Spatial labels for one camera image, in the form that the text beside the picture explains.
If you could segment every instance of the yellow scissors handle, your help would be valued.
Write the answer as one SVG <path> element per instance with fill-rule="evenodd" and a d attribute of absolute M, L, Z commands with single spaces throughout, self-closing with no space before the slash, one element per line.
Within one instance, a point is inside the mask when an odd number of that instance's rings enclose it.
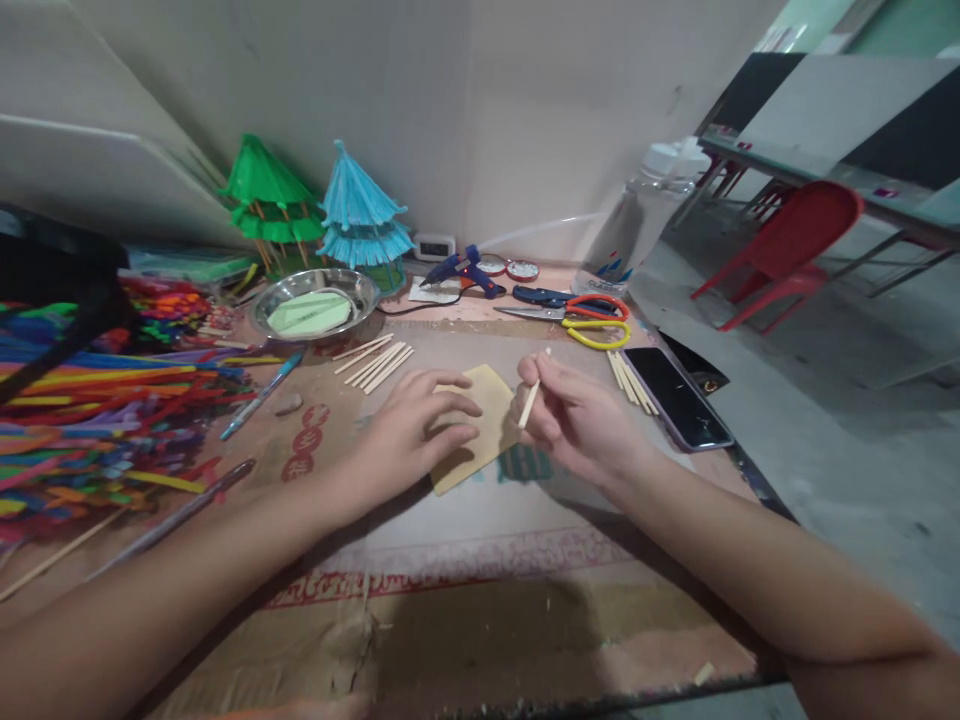
<path fill-rule="evenodd" d="M 582 342 L 587 347 L 593 348 L 594 350 L 616 350 L 618 347 L 623 347 L 627 344 L 627 341 L 630 339 L 630 326 L 626 323 L 620 322 L 618 320 L 567 320 L 563 319 L 561 323 L 563 327 L 567 328 L 567 334 L 577 340 Z M 619 340 L 609 343 L 600 343 L 596 340 L 591 340 L 588 337 L 584 337 L 582 334 L 577 332 L 579 328 L 590 328 L 590 327 L 613 327 L 623 330 L 623 337 Z"/>

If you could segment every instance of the electrical cord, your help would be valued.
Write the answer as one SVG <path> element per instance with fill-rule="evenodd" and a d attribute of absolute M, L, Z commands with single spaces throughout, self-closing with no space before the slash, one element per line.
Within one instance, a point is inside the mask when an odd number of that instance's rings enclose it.
<path fill-rule="evenodd" d="M 460 302 L 460 298 L 463 297 L 463 294 L 472 287 L 477 287 L 477 284 L 474 283 L 473 285 L 467 285 L 466 287 L 460 288 L 460 294 L 457 295 L 456 300 L 448 300 L 447 302 L 443 302 L 443 303 L 441 302 L 421 303 L 416 307 L 407 308 L 406 310 L 397 310 L 396 312 L 390 312 L 389 310 L 384 310 L 379 305 L 377 305 L 377 307 L 375 307 L 374 310 L 378 312 L 382 312 L 384 315 L 389 315 L 393 317 L 396 315 L 407 315 L 409 313 L 416 312 L 417 310 L 426 310 L 427 308 L 431 308 L 431 307 L 447 307 L 448 305 L 456 305 L 458 302 Z M 507 294 L 507 289 L 503 285 L 497 285 L 497 297 L 501 295 L 506 295 L 506 294 Z"/>

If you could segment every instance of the hand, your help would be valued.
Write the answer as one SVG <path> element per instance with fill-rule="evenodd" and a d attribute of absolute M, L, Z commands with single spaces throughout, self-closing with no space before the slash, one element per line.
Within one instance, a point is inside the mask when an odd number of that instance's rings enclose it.
<path fill-rule="evenodd" d="M 550 453 L 570 472 L 600 487 L 636 474 L 657 449 L 634 426 L 623 405 L 589 376 L 551 359 L 527 355 L 517 368 L 523 384 L 510 412 L 518 421 L 530 388 L 540 380 L 520 442 Z"/>
<path fill-rule="evenodd" d="M 449 425 L 429 433 L 444 413 L 460 411 L 480 417 L 480 406 L 465 395 L 437 385 L 468 388 L 473 384 L 452 370 L 414 370 L 407 373 L 374 416 L 337 475 L 350 484 L 353 510 L 361 517 L 412 486 L 443 458 L 473 440 L 472 425 Z"/>

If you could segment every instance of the orange scissors handle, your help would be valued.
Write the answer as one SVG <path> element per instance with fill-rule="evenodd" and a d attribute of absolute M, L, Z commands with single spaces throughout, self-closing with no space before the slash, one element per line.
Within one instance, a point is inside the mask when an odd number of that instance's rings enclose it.
<path fill-rule="evenodd" d="M 620 311 L 620 315 L 605 315 L 604 313 L 597 312 L 589 306 L 581 305 L 581 303 L 588 302 L 590 300 L 601 300 L 605 303 L 610 303 L 617 310 Z M 587 317 L 596 318 L 597 320 L 626 320 L 630 317 L 630 311 L 627 309 L 626 304 L 621 302 L 615 297 L 610 297 L 609 295 L 581 295 L 580 297 L 575 297 L 572 300 L 567 300 L 567 312 L 574 313 L 576 315 L 586 315 Z"/>

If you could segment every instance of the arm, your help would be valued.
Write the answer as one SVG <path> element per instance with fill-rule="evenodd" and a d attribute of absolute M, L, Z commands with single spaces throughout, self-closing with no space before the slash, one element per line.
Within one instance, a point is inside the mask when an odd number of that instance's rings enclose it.
<path fill-rule="evenodd" d="M 322 537 L 413 485 L 476 429 L 429 441 L 444 412 L 477 416 L 456 373 L 404 377 L 353 451 L 321 475 L 284 485 L 219 522 L 175 533 L 67 593 L 0 645 L 5 714 L 34 720 L 119 717 L 226 613 Z"/>
<path fill-rule="evenodd" d="M 590 378 L 545 354 L 520 375 L 542 391 L 522 441 L 596 485 L 780 650 L 809 712 L 914 717 L 958 701 L 956 655 L 835 550 L 664 456 Z"/>

